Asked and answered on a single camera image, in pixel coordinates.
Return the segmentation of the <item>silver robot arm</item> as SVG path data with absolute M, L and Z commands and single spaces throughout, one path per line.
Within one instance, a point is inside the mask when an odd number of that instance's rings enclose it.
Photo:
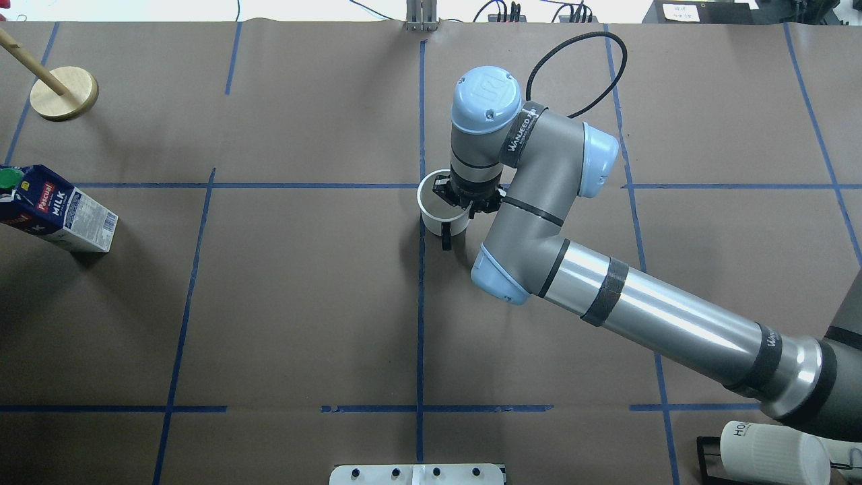
M 736 394 L 785 426 L 826 439 L 861 434 L 860 278 L 822 339 L 789 337 L 561 236 L 576 197 L 604 186 L 615 136 L 521 98 L 505 69 L 455 85 L 451 169 L 438 196 L 495 213 L 472 282 L 511 304 L 536 295 Z

